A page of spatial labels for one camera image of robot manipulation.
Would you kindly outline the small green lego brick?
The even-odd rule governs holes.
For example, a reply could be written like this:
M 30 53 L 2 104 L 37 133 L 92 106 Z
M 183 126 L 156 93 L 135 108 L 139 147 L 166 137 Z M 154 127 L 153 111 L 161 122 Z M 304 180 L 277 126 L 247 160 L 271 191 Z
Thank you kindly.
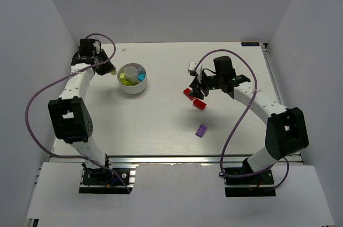
M 135 82 L 130 82 L 128 80 L 123 80 L 122 84 L 125 85 L 125 86 L 135 86 L 136 85 Z

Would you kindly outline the cyan lego brick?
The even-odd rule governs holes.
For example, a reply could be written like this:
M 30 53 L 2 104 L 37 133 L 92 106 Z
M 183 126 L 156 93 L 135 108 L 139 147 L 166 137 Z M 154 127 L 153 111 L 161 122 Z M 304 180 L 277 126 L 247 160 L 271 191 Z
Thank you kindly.
M 145 77 L 146 77 L 146 73 L 141 73 L 141 74 L 137 75 L 137 80 L 139 82 L 143 82 Z

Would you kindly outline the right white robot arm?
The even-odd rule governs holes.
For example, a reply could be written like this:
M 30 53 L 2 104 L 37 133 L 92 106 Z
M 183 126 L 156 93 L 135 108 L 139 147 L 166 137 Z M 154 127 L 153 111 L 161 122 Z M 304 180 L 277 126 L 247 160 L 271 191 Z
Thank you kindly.
M 201 64 L 190 62 L 188 73 L 194 77 L 190 95 L 202 100 L 211 90 L 221 90 L 244 104 L 266 126 L 264 146 L 242 163 L 241 173 L 250 177 L 263 172 L 309 145 L 304 114 L 297 107 L 288 108 L 259 91 L 250 79 L 238 75 L 228 56 L 214 59 L 215 70 L 207 75 Z

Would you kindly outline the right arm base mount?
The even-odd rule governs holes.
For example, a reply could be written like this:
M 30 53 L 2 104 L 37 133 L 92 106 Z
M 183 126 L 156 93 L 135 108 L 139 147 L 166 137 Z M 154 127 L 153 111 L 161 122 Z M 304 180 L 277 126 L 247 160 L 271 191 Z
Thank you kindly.
M 219 177 L 225 180 L 225 196 L 227 198 L 276 196 L 274 178 L 271 170 L 244 178 L 228 178 L 222 172 L 219 172 Z

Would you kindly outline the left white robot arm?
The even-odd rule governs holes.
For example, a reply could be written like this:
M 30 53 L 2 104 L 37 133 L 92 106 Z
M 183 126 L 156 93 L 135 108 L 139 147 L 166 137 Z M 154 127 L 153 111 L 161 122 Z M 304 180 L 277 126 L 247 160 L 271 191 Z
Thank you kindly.
M 71 77 L 60 96 L 48 103 L 48 110 L 56 138 L 72 146 L 82 157 L 83 167 L 97 172 L 99 165 L 109 167 L 107 155 L 94 141 L 93 121 L 84 98 L 93 77 L 116 74 L 116 67 L 108 60 L 101 42 L 92 37 L 81 39 L 72 57 Z

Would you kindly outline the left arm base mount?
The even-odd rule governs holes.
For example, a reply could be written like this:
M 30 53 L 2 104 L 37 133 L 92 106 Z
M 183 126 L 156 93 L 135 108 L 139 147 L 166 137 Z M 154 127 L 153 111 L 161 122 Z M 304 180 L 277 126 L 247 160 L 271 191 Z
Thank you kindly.
M 79 194 L 129 194 L 135 182 L 135 167 L 114 164 L 106 159 L 106 166 L 112 167 L 118 175 L 111 171 L 96 167 L 88 168 L 86 163 L 81 164 L 83 171 L 79 184 Z

